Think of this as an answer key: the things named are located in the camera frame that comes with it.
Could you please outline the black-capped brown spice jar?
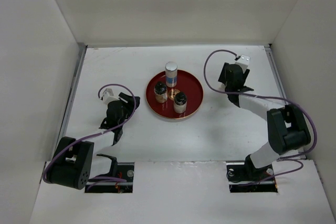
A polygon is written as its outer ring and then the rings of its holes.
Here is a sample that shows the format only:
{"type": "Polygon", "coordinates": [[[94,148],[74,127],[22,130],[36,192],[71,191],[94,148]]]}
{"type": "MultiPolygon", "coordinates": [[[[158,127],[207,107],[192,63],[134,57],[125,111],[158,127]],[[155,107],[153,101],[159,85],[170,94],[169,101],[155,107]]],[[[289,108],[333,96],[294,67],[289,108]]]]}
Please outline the black-capped brown spice jar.
{"type": "Polygon", "coordinates": [[[167,101],[167,86],[165,83],[159,81],[154,86],[155,99],[159,103],[167,101]]]}

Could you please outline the black-capped white spice jar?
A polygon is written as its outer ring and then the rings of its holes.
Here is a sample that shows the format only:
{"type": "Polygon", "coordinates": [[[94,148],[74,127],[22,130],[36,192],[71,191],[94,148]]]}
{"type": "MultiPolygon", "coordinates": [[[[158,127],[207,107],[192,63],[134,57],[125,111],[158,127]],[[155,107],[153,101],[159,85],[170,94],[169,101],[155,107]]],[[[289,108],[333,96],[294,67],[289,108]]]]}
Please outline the black-capped white spice jar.
{"type": "Polygon", "coordinates": [[[187,96],[184,92],[179,92],[174,97],[174,111],[178,114],[182,114],[186,111],[187,96]]]}

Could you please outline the silver-capped white blue bottle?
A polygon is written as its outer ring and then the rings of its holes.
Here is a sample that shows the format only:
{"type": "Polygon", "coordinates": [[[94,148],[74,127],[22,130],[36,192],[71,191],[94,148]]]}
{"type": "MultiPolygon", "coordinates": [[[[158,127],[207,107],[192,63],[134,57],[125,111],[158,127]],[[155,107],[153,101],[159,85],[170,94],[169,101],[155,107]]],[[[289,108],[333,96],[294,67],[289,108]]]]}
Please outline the silver-capped white blue bottle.
{"type": "Polygon", "coordinates": [[[165,81],[166,86],[173,88],[177,84],[177,63],[169,61],[165,65],[165,81]]]}

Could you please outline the clear-capped white pepper grinder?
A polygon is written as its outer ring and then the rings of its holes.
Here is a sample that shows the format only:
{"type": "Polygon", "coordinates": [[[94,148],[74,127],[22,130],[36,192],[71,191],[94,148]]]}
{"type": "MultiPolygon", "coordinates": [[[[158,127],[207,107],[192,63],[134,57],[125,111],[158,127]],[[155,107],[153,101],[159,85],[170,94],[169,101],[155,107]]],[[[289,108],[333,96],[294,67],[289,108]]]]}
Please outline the clear-capped white pepper grinder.
{"type": "Polygon", "coordinates": [[[220,85],[220,90],[222,90],[222,91],[224,91],[225,90],[225,88],[226,88],[226,86],[222,83],[221,85],[220,85]]]}

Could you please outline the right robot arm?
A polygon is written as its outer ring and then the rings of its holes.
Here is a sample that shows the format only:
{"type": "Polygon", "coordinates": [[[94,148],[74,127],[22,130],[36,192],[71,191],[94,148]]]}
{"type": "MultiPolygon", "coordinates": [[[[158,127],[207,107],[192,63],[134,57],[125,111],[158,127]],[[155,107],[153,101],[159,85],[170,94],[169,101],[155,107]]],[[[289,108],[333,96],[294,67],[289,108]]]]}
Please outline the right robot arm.
{"type": "Polygon", "coordinates": [[[230,182],[256,181],[281,155],[310,144],[311,136],[303,112],[294,104],[274,103],[257,98],[253,89],[245,86],[249,70],[238,64],[224,63],[218,81],[225,86],[229,101],[267,122],[268,142],[249,154],[242,165],[228,167],[230,182]]]}

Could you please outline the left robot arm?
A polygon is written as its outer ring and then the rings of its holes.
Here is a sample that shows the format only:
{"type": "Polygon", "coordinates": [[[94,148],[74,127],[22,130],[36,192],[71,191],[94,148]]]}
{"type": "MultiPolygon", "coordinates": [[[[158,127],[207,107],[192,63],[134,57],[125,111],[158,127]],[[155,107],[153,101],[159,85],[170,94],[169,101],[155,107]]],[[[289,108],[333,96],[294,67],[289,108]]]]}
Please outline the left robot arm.
{"type": "Polygon", "coordinates": [[[124,182],[117,176],[117,158],[103,154],[102,150],[121,140],[123,125],[139,105],[140,97],[121,92],[107,104],[106,117],[98,133],[86,136],[82,141],[62,137],[43,173],[43,181],[77,190],[85,188],[88,182],[124,182]]]}

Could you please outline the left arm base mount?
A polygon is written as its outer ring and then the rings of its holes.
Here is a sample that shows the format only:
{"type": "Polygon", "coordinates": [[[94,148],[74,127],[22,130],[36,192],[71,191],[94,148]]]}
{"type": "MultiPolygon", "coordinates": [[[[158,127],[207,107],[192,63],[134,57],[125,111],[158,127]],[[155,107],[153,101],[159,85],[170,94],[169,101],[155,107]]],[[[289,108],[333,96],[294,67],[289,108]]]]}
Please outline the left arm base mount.
{"type": "Polygon", "coordinates": [[[133,192],[135,163],[118,162],[116,157],[98,154],[92,159],[85,193],[129,194],[133,192]]]}

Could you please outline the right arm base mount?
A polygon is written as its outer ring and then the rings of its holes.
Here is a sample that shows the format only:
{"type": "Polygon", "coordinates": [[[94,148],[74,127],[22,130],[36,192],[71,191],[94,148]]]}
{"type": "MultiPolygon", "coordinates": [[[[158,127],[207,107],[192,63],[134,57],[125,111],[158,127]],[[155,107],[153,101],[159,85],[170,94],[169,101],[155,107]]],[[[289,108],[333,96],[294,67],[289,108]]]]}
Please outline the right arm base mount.
{"type": "Polygon", "coordinates": [[[273,166],[248,172],[243,162],[229,162],[226,164],[226,177],[231,193],[277,193],[274,178],[264,180],[274,174],[273,166]]]}

